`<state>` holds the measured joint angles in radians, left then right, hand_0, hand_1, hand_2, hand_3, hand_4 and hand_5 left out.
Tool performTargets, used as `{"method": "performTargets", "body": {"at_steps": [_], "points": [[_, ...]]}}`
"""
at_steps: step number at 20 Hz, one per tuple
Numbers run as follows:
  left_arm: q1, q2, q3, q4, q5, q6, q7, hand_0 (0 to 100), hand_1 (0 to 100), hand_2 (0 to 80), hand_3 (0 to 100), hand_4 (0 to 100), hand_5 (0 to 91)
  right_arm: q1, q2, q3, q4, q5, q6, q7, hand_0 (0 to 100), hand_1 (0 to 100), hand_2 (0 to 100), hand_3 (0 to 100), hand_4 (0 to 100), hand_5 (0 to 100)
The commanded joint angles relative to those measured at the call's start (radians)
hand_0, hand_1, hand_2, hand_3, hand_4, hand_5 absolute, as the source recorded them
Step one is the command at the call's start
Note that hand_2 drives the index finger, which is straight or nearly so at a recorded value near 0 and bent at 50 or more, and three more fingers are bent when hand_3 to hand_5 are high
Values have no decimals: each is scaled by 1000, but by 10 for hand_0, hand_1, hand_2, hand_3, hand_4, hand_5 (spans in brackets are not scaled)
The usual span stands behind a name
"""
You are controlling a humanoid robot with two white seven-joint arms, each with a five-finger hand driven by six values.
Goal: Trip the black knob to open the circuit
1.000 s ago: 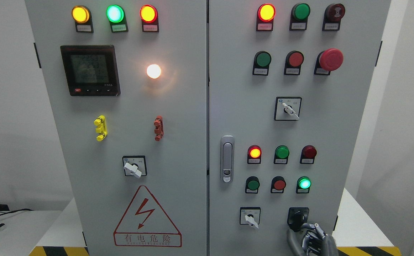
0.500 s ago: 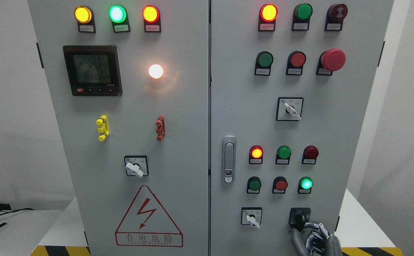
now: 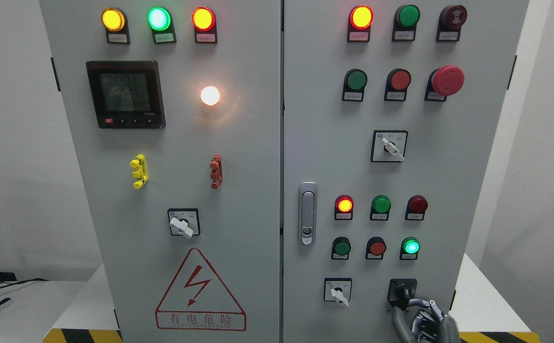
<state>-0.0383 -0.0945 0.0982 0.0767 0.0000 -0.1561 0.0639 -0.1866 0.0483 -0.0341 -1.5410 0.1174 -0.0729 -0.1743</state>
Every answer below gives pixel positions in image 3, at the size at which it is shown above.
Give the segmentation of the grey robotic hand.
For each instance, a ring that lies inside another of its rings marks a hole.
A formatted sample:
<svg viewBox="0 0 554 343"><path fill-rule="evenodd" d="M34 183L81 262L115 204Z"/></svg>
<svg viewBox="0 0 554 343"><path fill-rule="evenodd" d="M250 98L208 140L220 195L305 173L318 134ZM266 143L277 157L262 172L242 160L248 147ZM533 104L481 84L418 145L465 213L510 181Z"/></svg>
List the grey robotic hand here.
<svg viewBox="0 0 554 343"><path fill-rule="evenodd" d="M404 310L391 308L392 326L401 343L459 343L461 341L457 322L443 312L434 300L413 298L409 306L420 307L410 325L405 322Z"/></svg>

